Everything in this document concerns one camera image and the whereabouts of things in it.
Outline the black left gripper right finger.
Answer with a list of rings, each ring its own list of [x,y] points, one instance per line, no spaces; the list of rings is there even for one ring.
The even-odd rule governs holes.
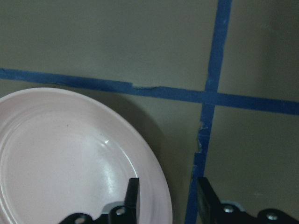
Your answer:
[[[197,180],[199,217],[204,224],[239,224],[241,211],[231,203],[222,203],[205,177]]]

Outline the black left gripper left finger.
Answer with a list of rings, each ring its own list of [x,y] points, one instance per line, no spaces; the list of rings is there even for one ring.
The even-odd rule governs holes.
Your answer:
[[[137,224],[137,199],[139,178],[130,178],[122,205],[112,208],[108,214],[109,224]]]

